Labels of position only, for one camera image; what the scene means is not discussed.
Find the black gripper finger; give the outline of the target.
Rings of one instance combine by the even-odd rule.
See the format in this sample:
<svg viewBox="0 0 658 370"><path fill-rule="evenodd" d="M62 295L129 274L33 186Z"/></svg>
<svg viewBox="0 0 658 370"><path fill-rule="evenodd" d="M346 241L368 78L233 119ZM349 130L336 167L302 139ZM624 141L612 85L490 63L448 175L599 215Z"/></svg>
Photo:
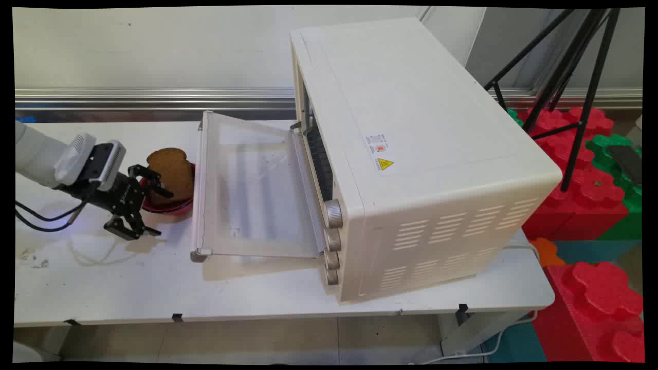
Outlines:
<svg viewBox="0 0 658 370"><path fill-rule="evenodd" d="M143 235L160 236L162 232L148 227L141 215L142 208L108 209L110 219L104 224L104 229L125 241L137 241Z"/></svg>
<svg viewBox="0 0 658 370"><path fill-rule="evenodd" d="M140 191L144 196L148 196L151 193L158 194L167 199L173 197L172 192L164 189L161 186L160 178L161 175L158 172L155 172L148 167L143 167L141 165L135 164L129 167L129 177L132 178L145 178L147 180L146 185L139 185Z"/></svg>

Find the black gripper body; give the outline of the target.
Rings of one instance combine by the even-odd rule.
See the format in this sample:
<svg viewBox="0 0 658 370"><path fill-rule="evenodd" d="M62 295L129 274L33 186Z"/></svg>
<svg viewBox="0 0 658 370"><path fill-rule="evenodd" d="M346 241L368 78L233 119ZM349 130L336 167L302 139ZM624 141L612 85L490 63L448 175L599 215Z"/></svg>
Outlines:
<svg viewBox="0 0 658 370"><path fill-rule="evenodd" d="M134 177L118 173L111 188L101 191L89 180L72 185L72 196L115 215L136 216L146 198L147 190Z"/></svg>

